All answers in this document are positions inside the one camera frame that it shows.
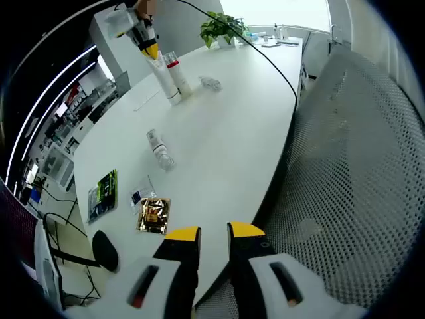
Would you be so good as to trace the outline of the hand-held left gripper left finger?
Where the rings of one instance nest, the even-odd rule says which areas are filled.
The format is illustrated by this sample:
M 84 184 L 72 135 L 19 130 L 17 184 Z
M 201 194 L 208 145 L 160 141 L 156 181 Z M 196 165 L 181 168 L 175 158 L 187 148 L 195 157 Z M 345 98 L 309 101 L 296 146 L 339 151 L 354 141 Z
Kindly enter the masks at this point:
M 100 299 L 65 318 L 191 318 L 198 287 L 201 229 L 168 233 L 152 257 L 140 257 L 106 285 Z

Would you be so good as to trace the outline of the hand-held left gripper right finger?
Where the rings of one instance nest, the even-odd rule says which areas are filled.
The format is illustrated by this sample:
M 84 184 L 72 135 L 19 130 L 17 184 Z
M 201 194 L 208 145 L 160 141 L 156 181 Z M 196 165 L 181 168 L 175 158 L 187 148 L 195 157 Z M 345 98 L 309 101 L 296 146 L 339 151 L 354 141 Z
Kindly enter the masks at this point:
M 362 318 L 365 309 L 343 304 L 323 280 L 298 260 L 277 253 L 263 230 L 231 221 L 228 227 L 231 283 L 240 318 Z

